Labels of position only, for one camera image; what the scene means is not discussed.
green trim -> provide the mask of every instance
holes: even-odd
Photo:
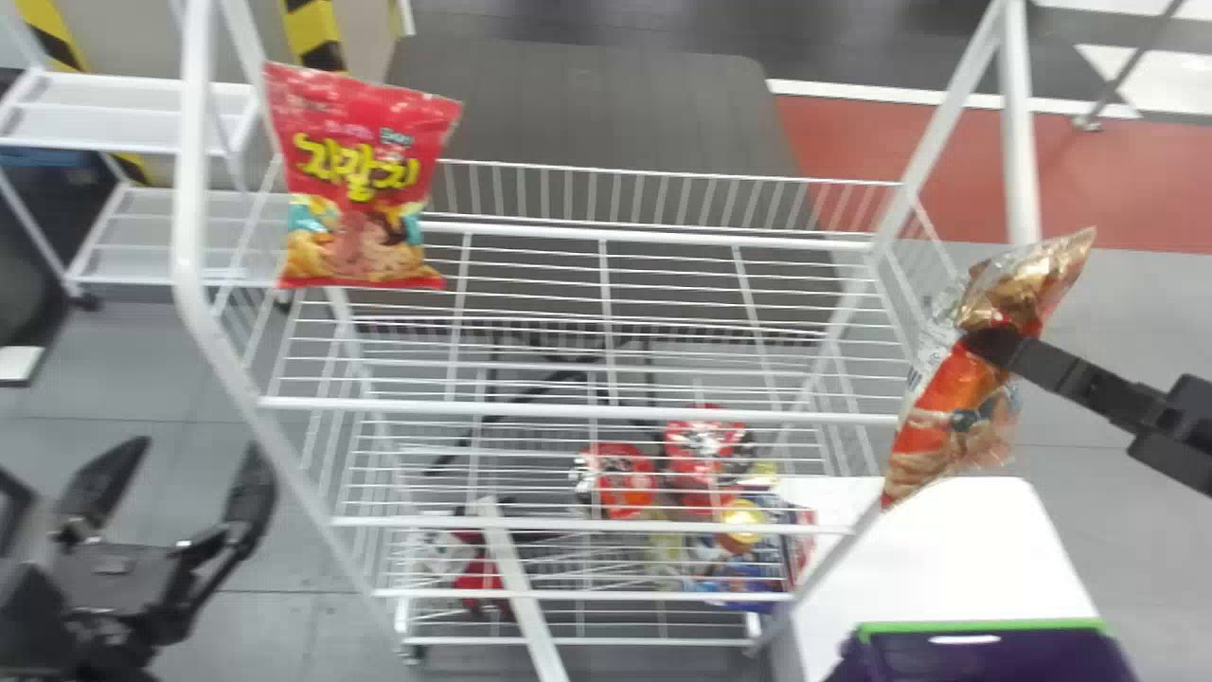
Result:
[[[1041,618],[1024,620],[904,620],[863,623],[858,626],[858,638],[864,644],[871,643],[871,635],[890,632],[973,632],[989,630],[1005,632],[1007,630],[1097,630],[1110,636],[1107,623],[1100,618]]]

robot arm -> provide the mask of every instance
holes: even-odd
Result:
[[[1128,457],[1212,498],[1212,384],[1184,374],[1168,394],[1007,327],[974,331],[964,345],[994,367],[1067,399],[1136,436]]]

white floor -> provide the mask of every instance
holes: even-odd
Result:
[[[1077,45],[1077,51],[1110,80],[1133,48]],[[1119,92],[1133,108],[1145,111],[1212,114],[1212,55],[1145,52]]]
[[[1090,10],[1119,15],[1160,15],[1170,0],[1035,0],[1042,7],[1063,10]],[[1212,0],[1187,0],[1176,17],[1180,19],[1212,21]]]

red snack bag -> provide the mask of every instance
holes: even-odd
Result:
[[[719,409],[707,405],[705,408]],[[739,422],[684,422],[665,424],[665,457],[676,488],[710,489],[737,485],[754,466],[753,432]]]
[[[441,288],[417,214],[463,105],[274,62],[263,73],[291,191],[279,285]]]
[[[1010,374],[970,354],[961,338],[991,326],[1039,336],[1093,241],[1094,228],[1087,228],[1008,251],[972,265],[934,298],[909,371],[884,509],[944,476],[1010,458],[1018,414]]]
[[[657,468],[630,443],[594,443],[582,449],[571,477],[583,512],[591,512],[596,497],[608,518],[635,518],[657,499]]]

snack package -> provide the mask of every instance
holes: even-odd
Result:
[[[736,500],[754,469],[753,432],[739,422],[673,420],[665,424],[663,440],[665,480],[681,491],[673,495],[690,517],[711,517]]]
[[[267,62],[291,202],[279,286],[441,288],[417,214],[459,102]]]
[[[962,336],[1011,326],[1039,336],[1086,263],[1094,228],[1014,248],[968,268],[922,325],[880,503],[888,509],[950,474],[1002,464],[1018,415],[1010,376]]]
[[[635,518],[656,504],[657,466],[630,443],[594,443],[581,451],[568,477],[587,518],[600,504],[606,518]]]
[[[766,494],[741,498],[721,510],[724,523],[814,523],[813,510]],[[686,590],[711,594],[784,592],[795,589],[811,560],[812,535],[761,535],[736,532],[686,537]],[[658,554],[668,555],[661,546]],[[708,603],[732,611],[771,613],[774,602]]]

